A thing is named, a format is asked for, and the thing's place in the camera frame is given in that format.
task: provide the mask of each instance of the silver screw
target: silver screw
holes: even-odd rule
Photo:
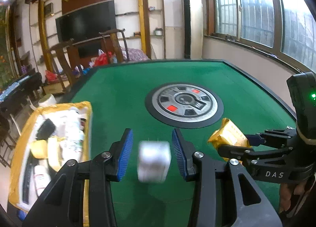
[[[239,163],[237,159],[231,159],[229,162],[232,165],[238,165],[238,163]]]
[[[203,156],[204,156],[204,154],[203,154],[203,152],[200,152],[200,151],[196,151],[195,153],[194,153],[194,156],[196,156],[197,158],[202,158]]]
[[[66,162],[67,166],[73,166],[74,164],[76,164],[76,161],[74,159],[70,159]]]
[[[101,156],[105,159],[109,158],[111,156],[111,153],[109,153],[108,151],[105,151],[101,154]]]

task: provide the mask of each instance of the green felt surface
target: green felt surface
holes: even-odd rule
[[[223,101],[222,117],[230,118],[244,134],[295,126],[288,113],[264,90],[222,62],[157,62],[97,70],[72,102],[86,100],[92,104],[91,157],[120,140],[125,128],[133,129],[134,146],[126,175],[120,183],[111,184],[118,226],[187,226],[194,183],[186,183],[180,176],[173,149],[163,184],[143,184],[137,179],[138,143],[171,142],[173,127],[152,117],[144,104],[152,89],[167,82],[189,82],[213,90]],[[207,144],[220,125],[219,120],[205,128],[182,129],[182,133],[197,150],[221,159],[212,145]],[[277,208],[279,185],[258,184]]]

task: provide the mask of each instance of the window sill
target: window sill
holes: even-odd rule
[[[290,65],[289,63],[279,59],[276,55],[273,55],[273,54],[269,54],[269,53],[266,53],[262,50],[259,50],[257,48],[254,48],[252,46],[249,46],[249,45],[245,45],[245,44],[242,44],[240,42],[236,42],[236,41],[232,41],[232,40],[227,40],[227,39],[224,39],[224,38],[221,38],[221,37],[215,37],[215,36],[208,36],[208,35],[204,35],[204,37],[209,37],[209,38],[213,38],[213,39],[217,39],[217,40],[220,40],[220,41],[223,41],[223,42],[227,42],[227,43],[231,43],[231,44],[234,44],[234,45],[237,45],[237,46],[240,46],[240,47],[243,47],[245,49],[248,49],[250,51],[253,51],[255,53],[258,53],[262,56],[265,56],[269,59],[272,59],[274,61],[276,61],[277,63],[281,64],[282,66],[286,67],[287,69],[291,70],[292,72],[296,73],[296,74],[299,74],[299,73],[303,73],[303,71],[297,69],[296,67],[293,67],[292,65]]]

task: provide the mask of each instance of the red plastic bag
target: red plastic bag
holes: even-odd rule
[[[57,79],[57,74],[54,74],[49,70],[45,70],[45,76],[49,82],[53,82]]]
[[[112,57],[112,53],[111,52],[107,52],[107,54],[109,55],[109,57]],[[107,57],[106,57],[106,53],[102,53],[99,57],[97,57],[97,59],[94,62],[93,67],[97,67],[97,66],[102,66],[102,65],[107,65],[109,64],[107,61]]]

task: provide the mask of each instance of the flat screen tv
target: flat screen tv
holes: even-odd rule
[[[114,0],[74,10],[56,19],[59,42],[71,38],[81,42],[99,37],[99,32],[116,28]]]

